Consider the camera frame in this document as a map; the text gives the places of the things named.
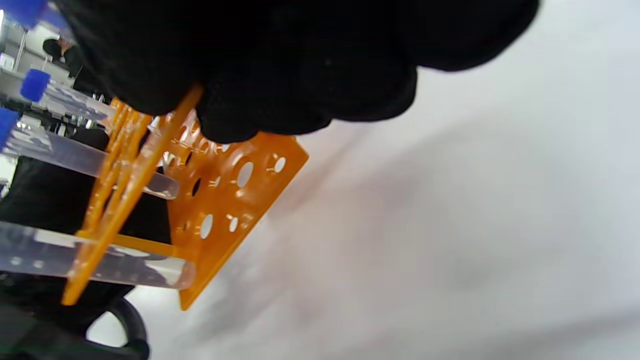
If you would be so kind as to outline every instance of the test tube rack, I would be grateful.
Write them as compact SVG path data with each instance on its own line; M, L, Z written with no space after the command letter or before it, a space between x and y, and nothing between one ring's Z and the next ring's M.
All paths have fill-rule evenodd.
M77 253L67 275L64 305L77 302L114 243L194 263L193 284L180 290L180 306L188 309L307 162L308 154L292 136L259 133L232 145L207 140L193 111L202 92L194 86L173 113L161 117L139 152L153 118L117 99L112 102L116 115L108 124L108 156L77 233L94 241ZM172 244L120 235L167 153L172 160L166 175L180 184L178 197L168 201Z

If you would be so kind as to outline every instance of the blue test tube cap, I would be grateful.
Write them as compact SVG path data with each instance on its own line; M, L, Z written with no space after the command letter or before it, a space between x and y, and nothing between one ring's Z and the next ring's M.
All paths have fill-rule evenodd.
M22 87L20 88L20 95L25 99L33 102L40 102L47 91L47 85L51 80L51 75L44 71L31 69L27 71L27 75L24 77Z
M0 150L4 149L6 141L11 135L15 123L20 119L20 115L6 108L0 108Z
M0 0L0 9L15 22L29 29L38 24L48 7L47 0Z

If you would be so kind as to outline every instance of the test tube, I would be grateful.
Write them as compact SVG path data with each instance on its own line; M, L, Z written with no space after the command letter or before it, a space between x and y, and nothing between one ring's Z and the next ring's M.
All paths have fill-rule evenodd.
M116 115L114 108L56 83L51 80L51 75L36 69L27 72L20 94L27 100L38 102L48 108L62 107L65 113L97 122L104 122Z
M19 121L18 113L0 108L0 149L3 153L28 156L82 174L97 177L106 152ZM175 199L180 185L155 173L145 192Z
M35 227L0 222L0 270L66 277L78 248L93 240ZM195 278L195 265L185 259L111 245L92 279L118 284L185 289Z

